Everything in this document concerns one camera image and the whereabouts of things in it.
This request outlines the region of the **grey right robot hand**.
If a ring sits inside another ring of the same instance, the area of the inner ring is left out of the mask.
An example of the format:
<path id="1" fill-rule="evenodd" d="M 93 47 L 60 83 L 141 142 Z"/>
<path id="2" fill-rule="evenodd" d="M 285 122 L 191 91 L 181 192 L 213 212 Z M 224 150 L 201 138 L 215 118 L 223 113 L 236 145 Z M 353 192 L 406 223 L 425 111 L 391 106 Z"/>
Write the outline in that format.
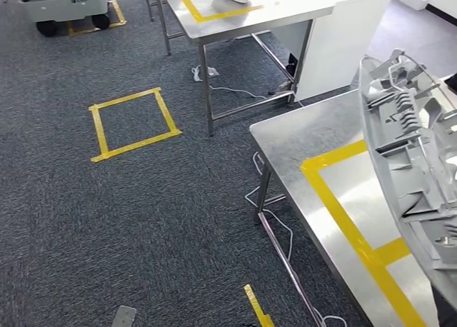
<path id="1" fill-rule="evenodd" d="M 437 311 L 439 327 L 456 327 L 456 310 L 431 286 L 431 292 Z"/>

